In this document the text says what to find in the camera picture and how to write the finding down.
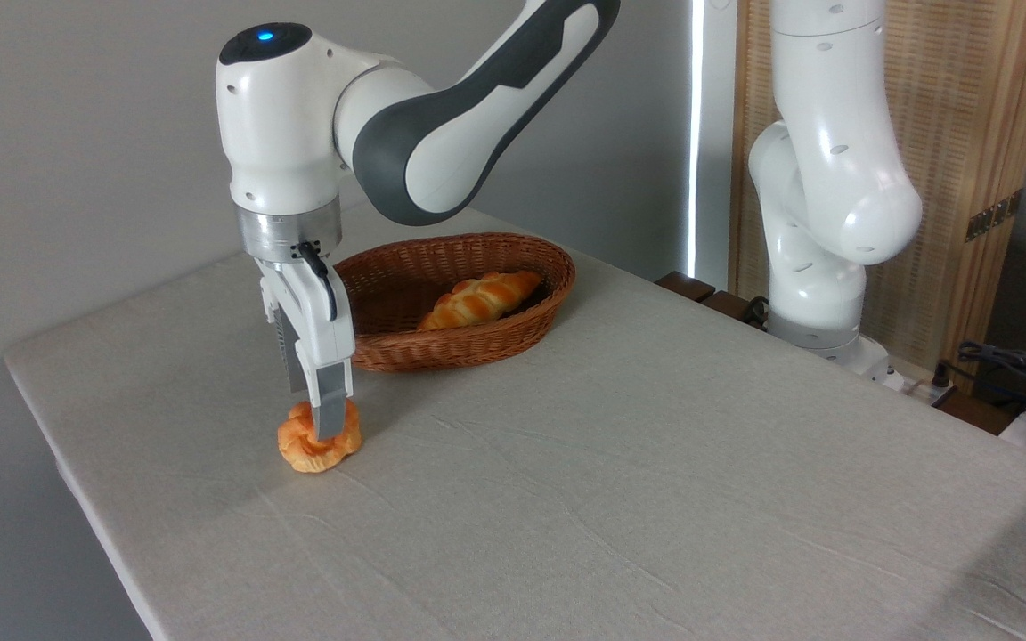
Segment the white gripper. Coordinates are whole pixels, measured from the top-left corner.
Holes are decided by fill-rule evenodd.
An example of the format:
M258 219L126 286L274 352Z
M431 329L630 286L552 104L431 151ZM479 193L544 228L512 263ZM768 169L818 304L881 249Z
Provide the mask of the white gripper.
M256 267L290 392L308 394L314 439L328 441L345 429L353 391L354 322L345 284L318 253L282 263L256 259Z

